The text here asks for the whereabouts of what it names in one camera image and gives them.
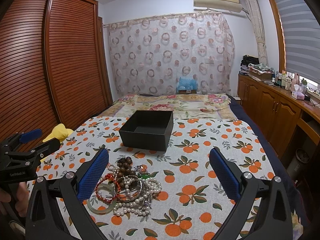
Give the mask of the person's left hand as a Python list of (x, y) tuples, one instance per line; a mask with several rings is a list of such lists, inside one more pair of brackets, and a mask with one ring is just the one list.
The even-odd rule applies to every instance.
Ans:
[[(29, 191), (27, 190), (26, 182), (19, 183), (16, 191), (16, 196), (13, 198), (16, 201), (15, 209), (20, 217), (26, 217), (29, 203)], [(1, 189), (1, 202), (11, 202), (11, 195)]]

